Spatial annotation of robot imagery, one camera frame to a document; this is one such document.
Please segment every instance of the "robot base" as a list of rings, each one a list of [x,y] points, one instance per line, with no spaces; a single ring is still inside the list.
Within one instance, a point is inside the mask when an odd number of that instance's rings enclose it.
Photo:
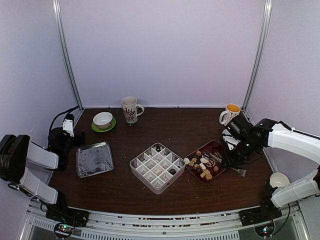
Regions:
[[[259,206],[239,212],[242,226],[254,225],[277,219],[282,216],[281,211],[276,207]]]
[[[74,216],[74,218],[65,217],[57,213],[56,211],[50,209],[48,209],[48,211],[46,212],[45,217],[73,227],[85,227],[87,225],[89,218],[88,211],[73,208],[68,208],[68,210],[70,216]]]

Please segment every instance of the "white candy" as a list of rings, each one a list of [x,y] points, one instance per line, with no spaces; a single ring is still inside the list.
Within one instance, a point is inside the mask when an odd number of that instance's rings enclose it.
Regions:
[[[207,164],[207,163],[209,162],[209,160],[206,159],[206,158],[204,158],[204,157],[201,158],[200,161],[201,161],[203,164]]]
[[[199,165],[200,165],[200,168],[201,168],[202,170],[207,169],[206,166],[205,166],[203,163],[200,163]]]
[[[154,171],[154,173],[155,173],[157,176],[159,176],[159,175],[162,173],[162,171],[161,171],[160,169],[157,169],[157,170]]]
[[[183,161],[185,162],[185,165],[188,165],[190,163],[190,160],[187,157],[185,159],[183,159]]]

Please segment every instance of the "mug with orange liquid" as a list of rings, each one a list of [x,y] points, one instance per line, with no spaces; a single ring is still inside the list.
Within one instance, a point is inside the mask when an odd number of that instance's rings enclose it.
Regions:
[[[240,114],[240,111],[241,108],[238,105],[228,104],[225,108],[225,111],[220,114],[219,123],[227,126],[231,119]]]

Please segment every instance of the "mug handle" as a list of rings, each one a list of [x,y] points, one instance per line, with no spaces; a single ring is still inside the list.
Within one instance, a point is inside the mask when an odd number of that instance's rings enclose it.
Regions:
[[[220,114],[220,117],[219,117],[219,123],[221,125],[224,125],[226,123],[226,119],[223,120],[224,116],[228,113],[229,111],[225,110],[223,111],[221,114]]]
[[[142,110],[142,112],[136,114],[136,116],[138,117],[138,116],[140,116],[141,114],[144,113],[145,108],[144,108],[144,106],[142,106],[141,104],[137,104],[137,105],[135,105],[135,106],[136,106],[137,108],[141,108],[141,110]]]

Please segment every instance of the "orange liquid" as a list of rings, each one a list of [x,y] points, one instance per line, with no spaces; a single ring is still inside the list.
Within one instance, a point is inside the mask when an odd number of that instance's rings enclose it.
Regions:
[[[235,105],[235,104],[228,104],[228,105],[226,106],[226,109],[228,109],[230,112],[234,112],[234,113],[240,112],[240,107],[238,107],[238,106]]]

